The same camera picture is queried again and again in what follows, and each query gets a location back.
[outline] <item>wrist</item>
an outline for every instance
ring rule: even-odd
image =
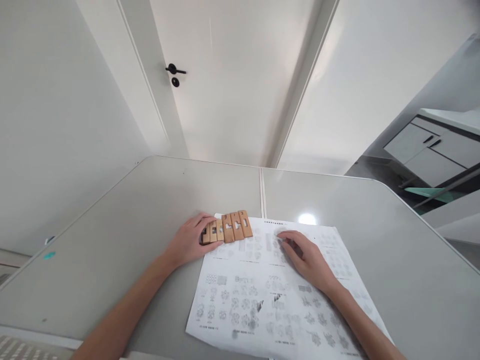
[[[177,262],[165,253],[157,257],[151,265],[157,274],[166,274],[167,276],[179,267]]]
[[[334,281],[329,284],[325,290],[323,291],[325,295],[333,301],[333,298],[337,298],[339,296],[342,296],[345,291],[348,291],[347,289],[344,288],[344,286],[335,279]]]

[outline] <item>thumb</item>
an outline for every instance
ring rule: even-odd
[[[213,242],[213,243],[210,243],[208,245],[204,245],[201,247],[201,250],[204,254],[207,254],[213,250],[215,250],[216,248],[218,248],[219,246],[222,246],[224,242],[223,241],[216,241],[216,242]]]
[[[290,258],[293,265],[295,265],[296,269],[300,270],[299,268],[304,265],[304,261],[301,258],[299,258],[295,250],[290,246],[290,244],[287,241],[283,241],[281,243],[281,246],[285,249],[286,254]]]

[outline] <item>hand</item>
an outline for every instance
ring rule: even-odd
[[[318,246],[308,240],[305,235],[298,231],[282,231],[277,236],[285,239],[281,244],[282,247],[297,271],[310,284],[327,296],[332,290],[342,286],[330,270]],[[301,257],[295,251],[298,248],[303,253]]]
[[[200,245],[199,238],[208,223],[217,220],[215,217],[201,212],[189,218],[176,232],[172,241],[163,252],[162,257],[176,269],[179,266],[201,258],[206,253],[215,250],[223,241],[209,245]]]

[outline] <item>cabinet drawer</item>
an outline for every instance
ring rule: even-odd
[[[464,167],[429,148],[420,151],[405,167],[433,188],[465,171]]]
[[[448,131],[448,129],[445,128],[445,127],[442,127],[442,126],[436,125],[434,123],[425,121],[425,120],[423,120],[419,117],[414,118],[411,121],[411,123],[421,127],[422,129],[428,130],[429,132],[434,133],[438,136],[443,135]]]
[[[466,168],[480,163],[480,142],[451,131],[444,133],[439,140],[431,147],[436,152]]]
[[[384,149],[400,163],[405,164],[427,146],[432,145],[438,138],[437,135],[429,131],[408,124]]]

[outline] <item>floor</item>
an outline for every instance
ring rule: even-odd
[[[410,207],[414,207],[425,198],[400,189],[399,185],[406,180],[406,177],[399,175],[398,172],[394,170],[395,168],[395,164],[391,164],[388,160],[361,157],[345,175],[380,181],[392,189]],[[414,210],[419,215],[422,215],[441,205],[442,203],[439,201],[432,200]],[[468,261],[470,261],[473,266],[480,270],[480,245],[465,243],[453,239],[448,239],[447,241]]]
[[[401,188],[399,185],[403,183],[406,178],[396,171],[388,160],[373,160],[372,158],[360,158],[358,161],[346,172],[347,176],[375,179],[387,185],[392,189],[403,201],[410,207],[415,206],[424,200],[424,197],[411,194]],[[438,204],[425,204],[420,208],[415,209],[420,215],[435,209]]]

